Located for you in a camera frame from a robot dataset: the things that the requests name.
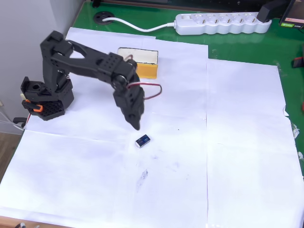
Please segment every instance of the green desk surface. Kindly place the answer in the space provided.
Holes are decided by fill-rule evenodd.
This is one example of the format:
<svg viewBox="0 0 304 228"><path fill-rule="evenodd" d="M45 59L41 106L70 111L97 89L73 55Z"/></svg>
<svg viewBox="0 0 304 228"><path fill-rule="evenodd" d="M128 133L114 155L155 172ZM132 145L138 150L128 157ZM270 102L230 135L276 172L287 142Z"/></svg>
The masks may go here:
<svg viewBox="0 0 304 228"><path fill-rule="evenodd" d="M247 63L277 65L286 100L286 111L300 134L295 139L298 152L304 154L304 114L301 106L304 102L304 68L292 69L291 61L302 56L304 34L294 28L284 28L274 19L269 31L265 34L215 34L181 36L173 28L143 33L120 22L109 25L97 25L93 16L100 11L112 12L116 17L124 19L136 26L150 29L158 25L173 22L180 13L189 13L174 9L157 9L103 3L99 8L92 8L90 2L83 5L73 27L108 32L155 36L157 39L178 41L209 46L209 58ZM304 175L304 161L300 160Z"/></svg>

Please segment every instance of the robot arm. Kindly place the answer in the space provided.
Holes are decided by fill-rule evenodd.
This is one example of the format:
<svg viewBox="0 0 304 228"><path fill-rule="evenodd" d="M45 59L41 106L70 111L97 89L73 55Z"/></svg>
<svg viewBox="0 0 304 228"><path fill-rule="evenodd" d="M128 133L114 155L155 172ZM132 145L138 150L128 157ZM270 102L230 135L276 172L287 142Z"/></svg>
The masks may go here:
<svg viewBox="0 0 304 228"><path fill-rule="evenodd" d="M64 40L63 35L53 31L40 45L43 57L43 82L29 81L25 77L21 90L26 97L24 108L43 120L64 115L74 100L72 82L68 74L97 78L111 84L116 105L121 108L128 123L140 129L140 118L144 111L144 91L129 83L139 82L137 64L132 59L105 54L73 41ZM84 58L70 58L73 51Z"/></svg>

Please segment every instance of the red wire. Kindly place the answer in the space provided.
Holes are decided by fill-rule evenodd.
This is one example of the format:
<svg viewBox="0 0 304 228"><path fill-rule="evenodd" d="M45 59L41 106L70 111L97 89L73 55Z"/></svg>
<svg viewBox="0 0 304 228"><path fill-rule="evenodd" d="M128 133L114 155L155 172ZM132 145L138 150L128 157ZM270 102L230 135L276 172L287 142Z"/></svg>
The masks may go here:
<svg viewBox="0 0 304 228"><path fill-rule="evenodd" d="M148 82L132 82L132 83L129 83L127 85L127 89L130 89L132 86L139 86L139 85L147 85L147 86L159 86L161 88L161 90L159 91L159 93L153 95L153 96L149 96L149 97L145 97L144 100L149 100L151 98L154 98L158 95L160 95L162 93L162 87L160 84L156 84L156 83L148 83Z"/></svg>

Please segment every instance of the white power strip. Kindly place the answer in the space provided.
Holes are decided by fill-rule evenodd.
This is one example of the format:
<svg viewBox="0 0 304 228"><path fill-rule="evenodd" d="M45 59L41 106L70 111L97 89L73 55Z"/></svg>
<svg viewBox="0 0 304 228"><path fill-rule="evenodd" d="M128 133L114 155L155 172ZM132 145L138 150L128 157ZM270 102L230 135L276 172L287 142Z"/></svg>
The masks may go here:
<svg viewBox="0 0 304 228"><path fill-rule="evenodd" d="M176 32L180 35L265 33L271 20L262 23L257 13L190 13L175 18Z"/></svg>

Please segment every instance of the white wall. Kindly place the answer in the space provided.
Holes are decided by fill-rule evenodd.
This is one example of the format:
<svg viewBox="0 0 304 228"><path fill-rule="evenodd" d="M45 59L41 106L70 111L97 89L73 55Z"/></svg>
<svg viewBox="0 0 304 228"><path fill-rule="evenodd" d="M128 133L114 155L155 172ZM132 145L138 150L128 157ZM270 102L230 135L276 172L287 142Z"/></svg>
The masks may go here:
<svg viewBox="0 0 304 228"><path fill-rule="evenodd" d="M0 111L11 120L27 117L20 86L25 76L42 80L40 43L52 30L67 33L84 0L0 1ZM0 123L0 132L21 134Z"/></svg>

